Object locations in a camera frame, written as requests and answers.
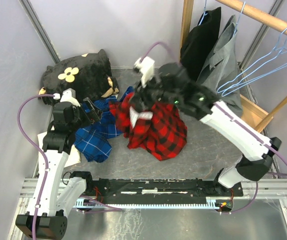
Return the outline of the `red black plaid shirt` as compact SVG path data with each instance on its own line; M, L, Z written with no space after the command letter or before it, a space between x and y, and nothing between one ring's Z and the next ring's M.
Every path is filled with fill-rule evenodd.
M130 104L134 93L121 102L109 102L116 128L128 139L129 149L142 148L157 160L176 157L187 144L187 126L179 110L168 103L155 103L151 110L138 112Z

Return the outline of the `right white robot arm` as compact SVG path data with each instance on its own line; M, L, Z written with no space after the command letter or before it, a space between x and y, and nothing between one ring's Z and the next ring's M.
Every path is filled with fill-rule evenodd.
M220 196L245 180L257 182L268 173L281 140L268 138L254 130L226 103L205 86L191 80L184 67L167 63L155 74L155 62L138 60L134 70L141 73L130 107L130 124L135 126L146 113L138 112L158 102L174 104L180 111L215 129L241 152L236 164L222 169L213 182L213 191Z

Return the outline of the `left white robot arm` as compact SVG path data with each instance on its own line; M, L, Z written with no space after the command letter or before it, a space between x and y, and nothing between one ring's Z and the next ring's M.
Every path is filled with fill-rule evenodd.
M75 98L62 98L52 111L42 147L34 145L41 154L39 177L26 213L16 217L15 225L34 240L61 240L67 230L68 216L77 199L94 190L88 171L76 171L62 192L62 173L76 141L77 130L99 122L102 111L89 98L79 103Z

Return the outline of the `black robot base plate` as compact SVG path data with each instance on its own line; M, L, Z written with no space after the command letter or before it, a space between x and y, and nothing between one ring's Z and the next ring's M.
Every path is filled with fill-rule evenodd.
M241 183L225 188L211 180L193 179L91 179L83 194L104 204L205 204L206 198L244 195Z

